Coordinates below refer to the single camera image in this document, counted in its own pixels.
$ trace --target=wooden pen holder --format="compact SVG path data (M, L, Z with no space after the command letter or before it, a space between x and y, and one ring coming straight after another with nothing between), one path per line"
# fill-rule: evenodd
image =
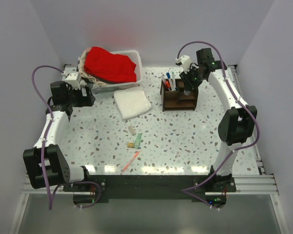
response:
M181 79L176 79L176 91L169 91L161 82L162 108L163 111L195 110L198 90L191 91L189 95L184 94L185 86Z

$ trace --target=blue marker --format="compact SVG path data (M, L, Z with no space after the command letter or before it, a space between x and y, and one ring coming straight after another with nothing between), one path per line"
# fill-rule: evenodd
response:
M170 84L171 90L174 91L174 90L175 90L175 86L174 86L174 84L173 84L173 82L172 82L172 80L171 80L171 78L170 78L170 74L169 74L169 72L166 73L166 76L167 76L167 78L168 78L168 81L169 81L169 84Z

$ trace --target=plastic storage bin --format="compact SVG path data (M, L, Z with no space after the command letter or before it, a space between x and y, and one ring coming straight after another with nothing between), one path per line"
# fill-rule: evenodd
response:
M131 61L133 61L136 64L135 73L137 76L137 81L129 82L129 83L120 83L120 84L107 84L106 86L95 87L92 89L92 93L94 94L114 92L116 90L135 87L135 86L138 86L142 80L142 65L141 65L141 58L138 51L126 50L126 51L116 51L111 53L119 54L119 55L127 55L131 59Z

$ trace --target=orange pen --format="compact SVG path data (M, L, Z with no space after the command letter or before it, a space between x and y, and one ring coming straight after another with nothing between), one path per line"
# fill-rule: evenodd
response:
M135 158L138 156L138 154L140 153L140 151L138 151L134 157L129 161L129 163L127 163L127 165L121 170L121 173L124 173L124 171L129 167L129 165L135 160Z

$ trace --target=red cloth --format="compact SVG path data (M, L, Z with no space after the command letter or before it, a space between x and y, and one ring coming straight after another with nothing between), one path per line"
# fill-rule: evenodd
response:
M136 64L126 55L114 55L92 47L84 62L84 71L107 83L136 82Z

